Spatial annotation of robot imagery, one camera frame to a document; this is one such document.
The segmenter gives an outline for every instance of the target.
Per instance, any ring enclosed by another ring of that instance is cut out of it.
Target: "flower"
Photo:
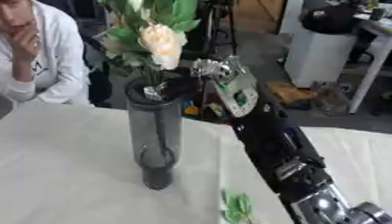
[[[140,44],[152,53],[152,59],[161,69],[172,70],[179,65],[186,35],[177,33],[164,24],[150,24],[140,29]]]
[[[139,11],[142,8],[144,0],[128,0],[129,4],[132,4],[132,7],[135,11]]]

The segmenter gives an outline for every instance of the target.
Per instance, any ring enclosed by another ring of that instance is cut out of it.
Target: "person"
[[[0,94],[16,103],[86,104],[88,69],[78,26],[35,0],[0,0]]]

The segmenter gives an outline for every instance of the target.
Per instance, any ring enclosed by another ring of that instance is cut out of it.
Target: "white tablecloth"
[[[259,224],[291,223],[229,127],[189,120],[183,127],[174,183],[156,192],[133,162],[126,112],[24,105],[0,121],[0,223],[224,223],[222,188],[248,194]],[[390,165],[376,159],[390,160],[389,136],[305,132],[353,205],[371,200],[392,211],[382,179],[392,179]]]

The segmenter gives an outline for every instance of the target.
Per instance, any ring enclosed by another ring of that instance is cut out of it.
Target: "flower stem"
[[[253,221],[248,216],[245,216],[245,219],[247,220],[248,224],[253,224]]]

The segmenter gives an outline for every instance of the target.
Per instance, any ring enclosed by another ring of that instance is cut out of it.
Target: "white box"
[[[314,81],[336,81],[355,41],[355,36],[326,35],[301,26],[284,68],[298,88],[309,88]]]

